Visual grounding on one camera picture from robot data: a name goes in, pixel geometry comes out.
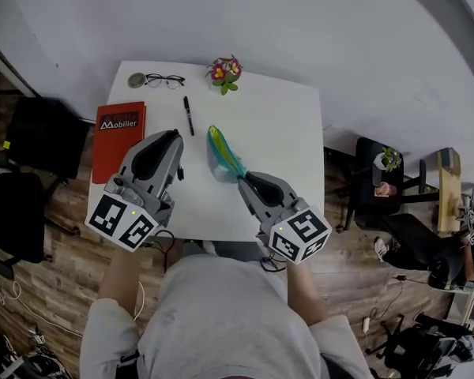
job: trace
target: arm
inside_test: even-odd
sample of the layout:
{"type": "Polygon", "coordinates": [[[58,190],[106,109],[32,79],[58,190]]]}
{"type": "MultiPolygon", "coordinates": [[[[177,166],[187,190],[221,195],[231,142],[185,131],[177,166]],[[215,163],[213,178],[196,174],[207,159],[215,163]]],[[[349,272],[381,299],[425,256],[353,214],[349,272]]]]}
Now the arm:
{"type": "Polygon", "coordinates": [[[114,299],[133,317],[139,288],[139,270],[137,253],[116,247],[100,284],[98,299],[114,299]]]}
{"type": "Polygon", "coordinates": [[[472,250],[470,244],[464,241],[464,270],[465,279],[474,281],[474,260],[472,259],[472,250]]]}
{"type": "Polygon", "coordinates": [[[115,248],[103,276],[98,300],[88,313],[81,344],[81,377],[114,377],[123,355],[137,350],[139,331],[133,319],[139,284],[136,253],[115,248]]]}
{"type": "Polygon", "coordinates": [[[309,264],[295,265],[288,262],[288,306],[295,311],[308,326],[328,318],[322,300],[314,285],[309,264]]]}

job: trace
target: eyeglasses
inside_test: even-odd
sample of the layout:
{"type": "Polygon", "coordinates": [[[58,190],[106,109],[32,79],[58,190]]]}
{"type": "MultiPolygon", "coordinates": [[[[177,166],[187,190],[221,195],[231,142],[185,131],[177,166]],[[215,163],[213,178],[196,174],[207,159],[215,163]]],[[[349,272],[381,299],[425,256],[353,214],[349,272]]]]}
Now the eyeglasses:
{"type": "Polygon", "coordinates": [[[172,76],[166,77],[162,76],[161,74],[155,73],[145,75],[145,83],[151,88],[158,87],[163,80],[165,80],[165,82],[167,83],[167,87],[171,88],[172,90],[176,90],[177,88],[184,85],[183,83],[185,78],[181,76],[176,76],[174,74],[172,76]]]}

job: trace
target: pink flower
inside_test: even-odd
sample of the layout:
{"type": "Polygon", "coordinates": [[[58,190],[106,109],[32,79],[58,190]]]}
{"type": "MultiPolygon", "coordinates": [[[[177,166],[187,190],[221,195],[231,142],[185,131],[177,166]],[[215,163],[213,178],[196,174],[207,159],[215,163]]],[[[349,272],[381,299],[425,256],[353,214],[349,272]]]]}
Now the pink flower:
{"type": "Polygon", "coordinates": [[[236,76],[240,76],[241,72],[242,72],[242,67],[241,65],[239,64],[239,61],[235,58],[233,58],[229,63],[228,63],[228,68],[230,69],[230,71],[236,75],[236,76]]]}
{"type": "Polygon", "coordinates": [[[214,65],[213,71],[211,72],[211,79],[214,81],[224,80],[225,74],[227,74],[227,71],[223,68],[222,65],[214,65]]]}

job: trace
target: white wall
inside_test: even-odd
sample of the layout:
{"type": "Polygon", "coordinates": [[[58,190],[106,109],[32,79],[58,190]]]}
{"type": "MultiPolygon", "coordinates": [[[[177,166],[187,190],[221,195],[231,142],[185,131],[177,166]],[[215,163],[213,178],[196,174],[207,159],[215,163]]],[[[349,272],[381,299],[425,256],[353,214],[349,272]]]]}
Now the white wall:
{"type": "Polygon", "coordinates": [[[408,174],[453,146],[474,182],[474,76],[416,0],[11,2],[7,15],[28,32],[0,10],[0,49],[34,89],[58,89],[85,118],[105,103],[122,60],[234,54],[247,71],[319,88],[325,126],[395,146],[408,174]],[[25,33],[34,38],[19,50],[25,33]],[[44,74],[28,49],[43,53],[44,74]]]}

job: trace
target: electrical cable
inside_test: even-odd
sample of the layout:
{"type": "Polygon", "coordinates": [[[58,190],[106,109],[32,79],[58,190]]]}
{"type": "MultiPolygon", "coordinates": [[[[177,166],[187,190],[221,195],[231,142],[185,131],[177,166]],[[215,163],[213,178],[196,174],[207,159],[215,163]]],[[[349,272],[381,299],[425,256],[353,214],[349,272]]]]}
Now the electrical cable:
{"type": "MultiPolygon", "coordinates": [[[[433,272],[431,272],[431,275],[432,277],[435,278],[435,275],[433,272]]],[[[398,280],[398,281],[411,281],[411,282],[416,282],[416,283],[421,283],[423,285],[428,285],[428,282],[423,282],[423,281],[416,281],[416,280],[410,280],[407,276],[405,275],[399,275],[399,276],[394,276],[394,279],[395,280],[398,280]]],[[[444,283],[445,285],[448,284],[448,281],[442,281],[442,283],[444,283]]],[[[450,284],[450,289],[452,290],[455,290],[455,289],[460,289],[461,291],[464,291],[464,292],[473,292],[474,291],[474,288],[471,289],[471,288],[467,288],[466,286],[460,286],[460,285],[451,285],[450,284]]]]}
{"type": "Polygon", "coordinates": [[[141,308],[139,309],[138,313],[135,315],[134,317],[134,321],[137,320],[137,317],[139,317],[139,314],[142,313],[142,309],[144,309],[144,303],[145,303],[145,291],[144,291],[144,287],[142,286],[142,282],[139,281],[139,286],[141,287],[142,289],[142,305],[141,305],[141,308]]]}
{"type": "MultiPolygon", "coordinates": [[[[142,290],[142,306],[141,308],[139,309],[138,313],[135,315],[134,317],[134,320],[136,321],[137,318],[139,317],[139,315],[141,314],[142,310],[144,309],[144,304],[145,304],[145,291],[144,291],[144,287],[142,286],[142,282],[139,281],[139,286],[142,290]]],[[[9,300],[17,300],[21,305],[23,305],[25,307],[25,309],[30,312],[31,314],[33,314],[35,317],[38,317],[40,320],[44,321],[45,323],[49,324],[49,325],[53,325],[57,328],[60,328],[61,330],[65,331],[65,332],[68,332],[74,336],[78,336],[78,337],[81,337],[82,338],[82,334],[80,334],[79,332],[73,332],[72,330],[69,330],[68,328],[65,328],[61,325],[57,325],[55,323],[53,323],[52,321],[49,321],[49,320],[46,320],[44,317],[40,316],[39,314],[35,313],[32,309],[30,309],[28,307],[28,305],[26,303],[24,303],[21,299],[20,299],[20,296],[21,296],[21,285],[19,282],[17,281],[13,281],[13,293],[14,293],[14,297],[11,297],[11,296],[8,296],[6,295],[5,293],[1,292],[0,291],[0,305],[2,306],[5,306],[6,305],[6,299],[9,299],[9,300]]]]}
{"type": "Polygon", "coordinates": [[[170,246],[166,250],[164,250],[164,247],[157,240],[153,240],[152,243],[150,244],[157,244],[158,246],[160,246],[160,248],[155,247],[155,246],[151,246],[151,248],[154,250],[160,251],[164,255],[164,273],[165,273],[167,272],[168,253],[170,252],[170,250],[172,250],[172,247],[174,247],[176,238],[174,234],[171,231],[168,231],[167,229],[162,229],[161,231],[157,231],[153,237],[154,238],[158,237],[160,233],[167,233],[168,235],[171,236],[172,242],[170,246]]]}
{"type": "Polygon", "coordinates": [[[279,268],[275,262],[285,263],[286,261],[281,261],[281,260],[277,260],[276,258],[274,258],[274,256],[276,255],[275,251],[269,249],[269,252],[270,252],[270,255],[268,257],[263,257],[260,260],[260,265],[263,268],[263,270],[267,271],[267,272],[281,272],[281,271],[284,271],[286,269],[286,267],[279,268]],[[273,268],[269,268],[267,266],[267,264],[271,264],[273,266],[273,268]]]}
{"type": "Polygon", "coordinates": [[[388,307],[386,307],[385,311],[384,311],[384,312],[382,313],[382,315],[379,316],[379,317],[376,317],[376,314],[378,314],[378,308],[377,308],[377,307],[373,308],[373,309],[371,310],[371,312],[369,313],[369,318],[370,318],[371,320],[379,320],[379,319],[381,319],[381,318],[386,314],[386,312],[388,312],[388,309],[391,307],[391,305],[393,304],[393,302],[395,302],[397,299],[399,299],[399,297],[402,295],[402,291],[404,290],[404,284],[402,283],[402,281],[399,281],[399,282],[401,283],[401,291],[399,292],[399,294],[397,295],[397,297],[396,297],[393,301],[391,301],[391,302],[389,303],[388,307]]]}

